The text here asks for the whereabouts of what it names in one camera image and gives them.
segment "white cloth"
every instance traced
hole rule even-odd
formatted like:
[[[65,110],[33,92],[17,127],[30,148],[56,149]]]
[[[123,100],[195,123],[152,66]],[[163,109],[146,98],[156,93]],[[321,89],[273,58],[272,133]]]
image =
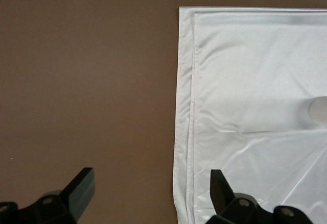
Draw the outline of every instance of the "white cloth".
[[[174,201],[180,224],[215,214],[211,169],[266,210],[327,221],[327,11],[180,8]]]

